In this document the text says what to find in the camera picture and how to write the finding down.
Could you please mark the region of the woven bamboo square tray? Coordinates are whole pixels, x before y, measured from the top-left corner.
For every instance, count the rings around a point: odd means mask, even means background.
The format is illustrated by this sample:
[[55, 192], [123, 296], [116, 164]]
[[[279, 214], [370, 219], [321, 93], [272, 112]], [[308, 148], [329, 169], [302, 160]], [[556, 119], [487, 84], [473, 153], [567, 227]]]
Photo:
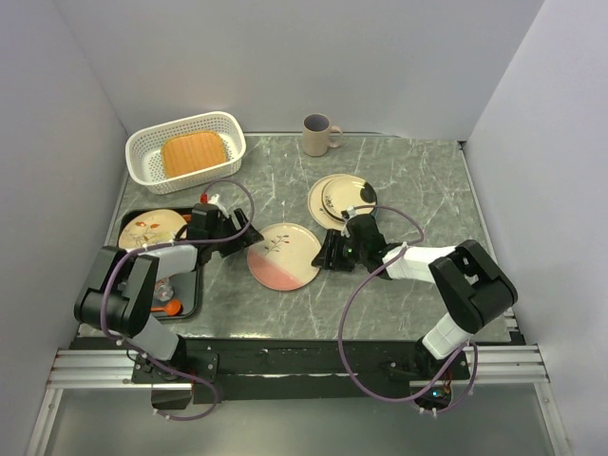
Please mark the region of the woven bamboo square tray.
[[227, 153], [218, 133], [203, 130], [168, 140], [161, 161], [165, 176], [175, 178], [223, 164]]

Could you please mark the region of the cream and pink plate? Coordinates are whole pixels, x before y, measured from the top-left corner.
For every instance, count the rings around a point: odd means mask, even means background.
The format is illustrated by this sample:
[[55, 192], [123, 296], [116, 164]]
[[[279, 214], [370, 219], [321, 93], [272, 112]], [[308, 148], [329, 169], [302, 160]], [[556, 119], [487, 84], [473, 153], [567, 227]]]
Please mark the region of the cream and pink plate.
[[281, 292], [295, 291], [312, 282], [319, 268], [312, 265], [321, 249], [317, 237], [294, 223], [263, 228], [263, 240], [248, 248], [247, 265], [263, 286]]

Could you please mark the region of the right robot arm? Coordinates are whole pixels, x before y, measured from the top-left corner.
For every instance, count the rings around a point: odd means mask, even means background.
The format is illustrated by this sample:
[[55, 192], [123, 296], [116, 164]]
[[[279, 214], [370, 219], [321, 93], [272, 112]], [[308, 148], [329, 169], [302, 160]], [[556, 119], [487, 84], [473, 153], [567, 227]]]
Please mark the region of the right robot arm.
[[435, 285], [446, 314], [422, 338], [424, 349], [415, 356], [426, 378], [440, 376], [449, 355], [518, 301], [516, 287], [478, 241], [443, 248], [388, 243], [371, 215], [349, 219], [342, 231], [330, 229], [312, 265], [339, 272], [362, 265], [385, 280]]

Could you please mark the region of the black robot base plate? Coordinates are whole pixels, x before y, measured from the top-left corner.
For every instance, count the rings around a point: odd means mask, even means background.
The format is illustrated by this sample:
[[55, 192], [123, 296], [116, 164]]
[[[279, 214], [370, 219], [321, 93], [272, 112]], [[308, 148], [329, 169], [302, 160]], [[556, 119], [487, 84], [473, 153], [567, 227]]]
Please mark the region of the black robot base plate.
[[166, 412], [222, 401], [409, 396], [433, 380], [420, 402], [444, 409], [451, 387], [465, 381], [495, 383], [505, 371], [505, 345], [466, 348], [455, 359], [435, 359], [414, 341], [186, 339], [173, 369], [203, 379], [198, 384], [138, 356], [132, 381], [150, 386], [151, 404]]

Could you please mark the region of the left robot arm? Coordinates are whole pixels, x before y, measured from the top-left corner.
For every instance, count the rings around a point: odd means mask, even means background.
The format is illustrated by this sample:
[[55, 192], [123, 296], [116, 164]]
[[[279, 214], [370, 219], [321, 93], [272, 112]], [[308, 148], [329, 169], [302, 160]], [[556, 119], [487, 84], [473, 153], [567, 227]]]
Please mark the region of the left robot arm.
[[263, 239], [242, 209], [228, 214], [219, 203], [198, 203], [166, 241], [152, 237], [132, 249], [103, 247], [76, 299], [74, 317], [138, 347], [156, 359], [155, 371], [163, 379], [178, 381], [189, 368], [186, 344], [152, 315], [157, 283], [195, 276], [213, 253], [228, 257]]

